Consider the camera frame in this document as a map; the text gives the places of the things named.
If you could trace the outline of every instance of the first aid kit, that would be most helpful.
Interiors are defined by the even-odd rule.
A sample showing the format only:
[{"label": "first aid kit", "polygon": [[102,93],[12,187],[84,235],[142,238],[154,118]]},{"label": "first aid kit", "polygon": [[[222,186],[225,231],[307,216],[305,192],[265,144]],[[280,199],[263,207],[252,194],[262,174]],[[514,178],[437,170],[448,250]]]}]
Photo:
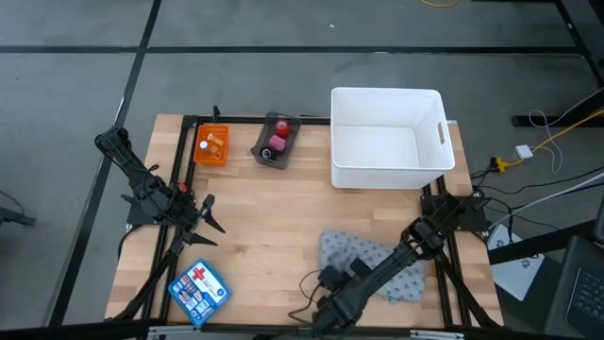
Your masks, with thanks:
[{"label": "first aid kit", "polygon": [[230,299],[231,291],[210,264],[195,261],[168,288],[195,326],[201,326]]}]

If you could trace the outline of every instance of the gray cloth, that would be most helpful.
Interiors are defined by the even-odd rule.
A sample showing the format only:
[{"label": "gray cloth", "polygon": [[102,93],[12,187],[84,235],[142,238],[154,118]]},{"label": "gray cloth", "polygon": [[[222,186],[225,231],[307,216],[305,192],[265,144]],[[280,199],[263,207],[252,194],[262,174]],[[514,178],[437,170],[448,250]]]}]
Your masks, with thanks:
[{"label": "gray cloth", "polygon": [[[350,264],[360,258],[370,268],[375,268],[392,254],[391,247],[376,244],[340,231],[321,234],[321,269],[332,265],[341,272],[353,275]],[[420,261],[408,266],[384,284],[377,293],[383,298],[398,302],[419,301],[424,294],[424,264]]]}]

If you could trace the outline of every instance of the gray floor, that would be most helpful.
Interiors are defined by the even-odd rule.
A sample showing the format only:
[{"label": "gray floor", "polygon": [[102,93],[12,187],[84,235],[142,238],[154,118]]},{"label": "gray floor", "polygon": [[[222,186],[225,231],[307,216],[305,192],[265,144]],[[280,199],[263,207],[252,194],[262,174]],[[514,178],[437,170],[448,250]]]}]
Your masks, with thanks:
[{"label": "gray floor", "polygon": [[[151,1],[3,1],[0,44],[138,44]],[[589,8],[569,5],[586,41],[597,34]],[[419,1],[164,1],[151,45],[570,45],[551,5],[474,3],[436,9]],[[0,55],[0,190],[38,217],[34,229],[0,228],[0,329],[43,322],[100,161],[93,136],[108,128],[122,97],[132,55]],[[438,90],[447,118],[461,125],[470,169],[493,156],[513,158],[543,130],[513,128],[510,117],[532,109],[559,113],[595,88],[581,59],[409,55],[148,55],[126,118],[134,149],[144,155],[158,113],[262,115],[282,111],[327,116],[336,86]],[[550,155],[490,176],[512,190],[560,179],[604,163],[599,129],[560,138],[564,166]],[[495,197],[520,204],[565,185]],[[66,322],[101,320],[124,232],[124,176],[111,170]],[[568,195],[525,216],[564,227],[593,218],[601,189]],[[0,197],[0,204],[9,202]],[[522,237],[547,227],[515,222]],[[522,320],[506,314],[522,329]]]}]

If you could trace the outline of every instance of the white box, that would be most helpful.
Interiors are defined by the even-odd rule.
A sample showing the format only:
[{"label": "white box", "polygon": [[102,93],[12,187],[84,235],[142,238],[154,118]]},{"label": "white box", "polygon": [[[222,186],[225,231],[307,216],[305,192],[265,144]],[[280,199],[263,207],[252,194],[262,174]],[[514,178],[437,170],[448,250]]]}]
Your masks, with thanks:
[{"label": "white box", "polygon": [[420,189],[455,166],[441,95],[434,90],[331,91],[331,184]]}]

